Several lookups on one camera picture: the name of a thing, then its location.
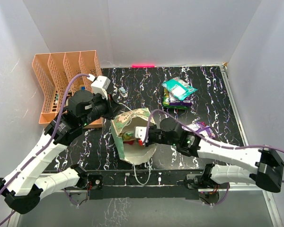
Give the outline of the teal white candy bag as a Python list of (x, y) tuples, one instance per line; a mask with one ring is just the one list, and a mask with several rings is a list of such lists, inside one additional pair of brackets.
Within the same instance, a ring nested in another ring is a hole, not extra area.
[(179, 77), (175, 77), (161, 84), (168, 92), (170, 92), (175, 98), (183, 101), (191, 94), (197, 91), (196, 88), (190, 86), (184, 80)]

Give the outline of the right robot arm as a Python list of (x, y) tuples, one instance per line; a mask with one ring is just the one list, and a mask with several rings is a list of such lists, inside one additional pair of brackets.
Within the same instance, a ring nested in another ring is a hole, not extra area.
[(279, 193), (284, 161), (273, 148), (243, 148), (205, 138), (169, 117), (159, 126), (136, 127), (139, 145), (164, 144), (176, 147), (187, 157), (208, 158), (225, 163), (207, 164), (201, 176), (190, 181), (193, 187), (211, 188), (224, 183), (254, 184), (262, 190)]

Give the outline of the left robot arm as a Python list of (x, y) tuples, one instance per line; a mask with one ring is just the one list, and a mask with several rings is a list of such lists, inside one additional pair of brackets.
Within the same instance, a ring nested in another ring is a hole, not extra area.
[(9, 175), (0, 178), (0, 195), (14, 211), (26, 214), (41, 199), (67, 187), (85, 188), (88, 173), (78, 164), (42, 178), (41, 173), (64, 151), (90, 123), (100, 118), (112, 120), (122, 109), (111, 95), (103, 98), (87, 90), (79, 90), (65, 101), (62, 114), (45, 128), (38, 143)]

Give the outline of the green illustrated paper bag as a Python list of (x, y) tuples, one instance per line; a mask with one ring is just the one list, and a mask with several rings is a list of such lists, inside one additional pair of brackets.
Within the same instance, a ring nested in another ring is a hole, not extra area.
[(126, 108), (111, 120), (111, 134), (118, 151), (119, 159), (129, 163), (136, 170), (137, 165), (148, 164), (148, 178), (151, 176), (150, 160), (153, 157), (157, 145), (145, 146), (142, 142), (145, 138), (146, 126), (155, 125), (154, 119), (148, 121), (150, 111), (148, 108), (130, 109), (125, 104), (120, 104)]

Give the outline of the purple Fox's candy bag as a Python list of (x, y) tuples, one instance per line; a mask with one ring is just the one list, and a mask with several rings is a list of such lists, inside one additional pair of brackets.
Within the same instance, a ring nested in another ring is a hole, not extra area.
[(175, 96), (173, 96), (171, 93), (169, 93), (169, 105), (171, 106), (191, 106), (192, 101), (189, 97), (186, 97), (184, 100), (179, 100)]

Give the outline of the orange green Fox's bag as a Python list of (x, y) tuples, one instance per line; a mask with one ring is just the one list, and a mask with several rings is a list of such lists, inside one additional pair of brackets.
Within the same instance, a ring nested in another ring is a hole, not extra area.
[(124, 144), (133, 145), (137, 139), (134, 137), (134, 131), (126, 131), (121, 135)]

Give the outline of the green Fox's candy bag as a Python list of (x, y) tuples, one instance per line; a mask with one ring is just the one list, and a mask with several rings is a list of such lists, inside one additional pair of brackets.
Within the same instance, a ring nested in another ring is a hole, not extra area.
[(179, 109), (179, 110), (187, 110), (187, 106), (175, 106), (175, 105), (163, 105), (163, 108), (170, 108), (170, 109)]

